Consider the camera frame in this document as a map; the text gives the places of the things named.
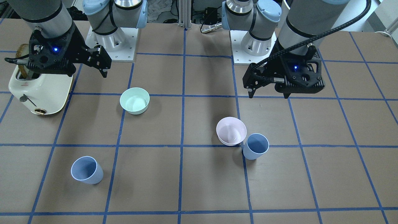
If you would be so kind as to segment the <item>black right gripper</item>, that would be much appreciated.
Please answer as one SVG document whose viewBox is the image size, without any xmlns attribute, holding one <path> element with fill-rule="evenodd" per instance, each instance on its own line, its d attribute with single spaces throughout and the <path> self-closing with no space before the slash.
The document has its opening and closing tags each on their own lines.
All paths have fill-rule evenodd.
<svg viewBox="0 0 398 224">
<path fill-rule="evenodd" d="M 77 27 L 70 27 L 65 34 L 45 38 L 44 30 L 36 26 L 29 40 L 29 56 L 26 68 L 40 74 L 72 76 L 74 63 L 82 63 L 97 69 L 103 78 L 108 76 L 112 59 L 102 45 L 89 48 Z"/>
</svg>

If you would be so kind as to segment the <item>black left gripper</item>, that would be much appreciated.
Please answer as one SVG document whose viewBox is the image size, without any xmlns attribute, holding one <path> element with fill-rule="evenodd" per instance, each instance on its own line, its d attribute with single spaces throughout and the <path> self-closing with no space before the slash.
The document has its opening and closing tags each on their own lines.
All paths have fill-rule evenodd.
<svg viewBox="0 0 398 224">
<path fill-rule="evenodd" d="M 304 55 L 286 53 L 257 68 L 256 63 L 251 63 L 243 76 L 249 98 L 257 89 L 272 83 L 284 98 L 292 93 L 315 94 L 323 90 L 325 82 L 317 48 L 308 47 Z"/>
</svg>

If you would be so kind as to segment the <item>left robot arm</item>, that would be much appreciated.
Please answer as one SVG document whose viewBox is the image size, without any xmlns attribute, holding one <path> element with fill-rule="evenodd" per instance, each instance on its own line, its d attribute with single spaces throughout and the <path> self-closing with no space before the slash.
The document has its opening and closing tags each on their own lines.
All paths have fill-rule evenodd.
<svg viewBox="0 0 398 224">
<path fill-rule="evenodd" d="M 340 31 L 370 10 L 334 27 L 348 0 L 293 0 L 270 55 L 251 62 L 243 76 L 249 98 L 257 89 L 273 83 L 275 90 L 288 98 L 292 93 L 316 94 L 325 88 L 318 48 L 324 37 Z M 273 0 L 226 0 L 222 3 L 225 30 L 247 31 L 257 42 L 268 42 L 280 22 L 281 7 Z"/>
</svg>

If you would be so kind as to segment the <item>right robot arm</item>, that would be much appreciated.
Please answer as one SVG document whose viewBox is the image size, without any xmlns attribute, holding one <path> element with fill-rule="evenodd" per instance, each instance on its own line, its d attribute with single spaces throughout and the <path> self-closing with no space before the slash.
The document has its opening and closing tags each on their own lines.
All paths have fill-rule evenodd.
<svg viewBox="0 0 398 224">
<path fill-rule="evenodd" d="M 83 10 L 67 8 L 61 0 L 9 0 L 8 4 L 32 29 L 28 53 L 5 61 L 38 74 L 68 75 L 76 72 L 75 63 L 97 69 L 107 77 L 111 68 L 105 38 L 117 37 L 122 44 L 121 28 L 144 28 L 148 17 L 146 0 L 84 0 Z M 85 44 L 74 20 L 87 20 L 99 38 L 96 46 Z"/>
</svg>

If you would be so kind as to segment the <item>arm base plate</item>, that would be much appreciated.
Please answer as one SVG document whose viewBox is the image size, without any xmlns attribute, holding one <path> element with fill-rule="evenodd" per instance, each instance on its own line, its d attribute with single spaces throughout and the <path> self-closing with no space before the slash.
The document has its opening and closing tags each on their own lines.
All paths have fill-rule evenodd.
<svg viewBox="0 0 398 224">
<path fill-rule="evenodd" d="M 99 35 L 89 28 L 85 43 L 94 48 L 100 44 L 107 51 L 113 62 L 135 62 L 136 48 L 140 29 L 130 27 L 119 27 L 115 33 Z"/>
<path fill-rule="evenodd" d="M 261 41 L 253 38 L 248 31 L 231 30 L 230 40 L 234 64 L 249 65 L 269 57 L 277 37 L 273 32 L 270 39 Z"/>
</svg>

